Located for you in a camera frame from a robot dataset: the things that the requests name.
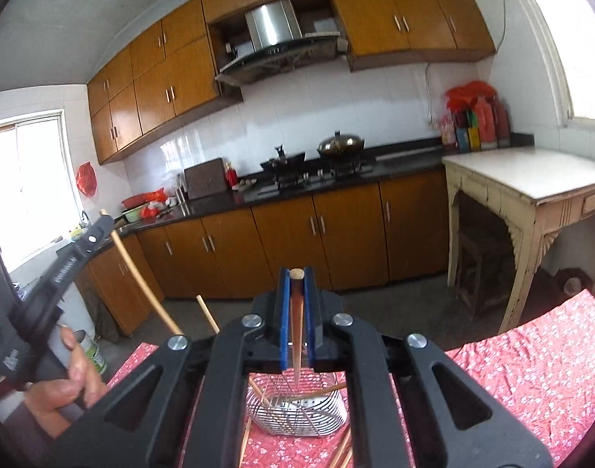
paint can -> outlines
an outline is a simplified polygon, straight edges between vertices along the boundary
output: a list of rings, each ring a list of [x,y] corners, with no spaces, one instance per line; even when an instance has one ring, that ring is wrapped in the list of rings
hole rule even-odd
[[[92,340],[83,330],[75,331],[74,335],[76,337],[76,341],[85,352],[87,358],[96,366],[98,374],[104,374],[106,371],[106,361],[103,355],[100,353],[100,348],[96,342]]]

human hand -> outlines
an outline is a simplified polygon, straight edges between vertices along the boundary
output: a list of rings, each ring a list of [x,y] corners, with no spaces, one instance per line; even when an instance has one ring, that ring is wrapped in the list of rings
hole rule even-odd
[[[71,350],[67,364],[67,379],[37,382],[25,392],[25,406],[37,423],[52,438],[58,437],[70,423],[57,409],[73,403],[83,392],[85,406],[93,406],[109,388],[103,383],[96,366],[76,342],[70,328],[61,327],[63,344]]]

dish rack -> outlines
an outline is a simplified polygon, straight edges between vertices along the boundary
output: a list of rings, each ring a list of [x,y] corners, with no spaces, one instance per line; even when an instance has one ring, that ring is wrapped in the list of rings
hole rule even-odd
[[[293,370],[282,374],[251,374],[270,406],[248,387],[245,410],[252,420],[270,434],[281,436],[327,436],[337,432],[347,420],[340,390],[309,397],[309,393],[337,383],[334,373],[315,373],[304,368],[298,384]]]

window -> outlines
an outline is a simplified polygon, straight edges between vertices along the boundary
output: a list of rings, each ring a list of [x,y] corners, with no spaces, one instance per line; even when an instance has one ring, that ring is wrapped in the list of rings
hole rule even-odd
[[[595,12],[587,0],[536,0],[563,65],[575,117],[595,120]]]
[[[59,115],[0,128],[0,247],[11,272],[78,224]]]

white wall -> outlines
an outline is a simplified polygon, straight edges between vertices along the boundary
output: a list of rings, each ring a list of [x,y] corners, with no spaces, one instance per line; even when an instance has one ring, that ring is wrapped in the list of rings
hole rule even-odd
[[[490,34],[498,43],[503,33],[502,0],[476,0]],[[510,110],[512,128],[534,134],[536,146],[595,160],[595,124],[563,116],[558,78],[538,27],[538,15],[527,0],[506,0],[506,35],[494,58],[478,64]],[[567,227],[543,261],[551,272],[581,267],[595,277],[595,217]]]
[[[62,85],[0,92],[0,120],[53,110],[63,111],[67,143],[75,173],[78,166],[86,161],[90,161],[96,171],[98,179],[96,196],[88,199],[81,195],[83,207],[90,219],[95,220],[98,217],[101,207],[106,208],[110,213],[118,214],[119,202],[131,196],[131,189],[123,163],[103,167],[98,165],[91,133],[87,88],[84,85]],[[56,200],[44,197],[44,202],[56,209]],[[31,283],[55,260],[55,251],[64,244],[64,242],[58,243],[39,253],[10,273],[11,278],[21,286]],[[93,322],[74,284],[66,291],[63,298],[61,307],[64,314],[61,321],[74,330],[85,329],[93,335]]]
[[[358,133],[367,146],[438,137],[428,127],[425,65],[350,73],[347,62],[311,65],[243,87],[243,102],[176,130],[124,160],[133,193],[154,190],[181,172],[219,156],[239,175],[288,153],[317,155],[334,131]],[[443,112],[443,93],[477,79],[474,64],[432,65],[433,113]]]

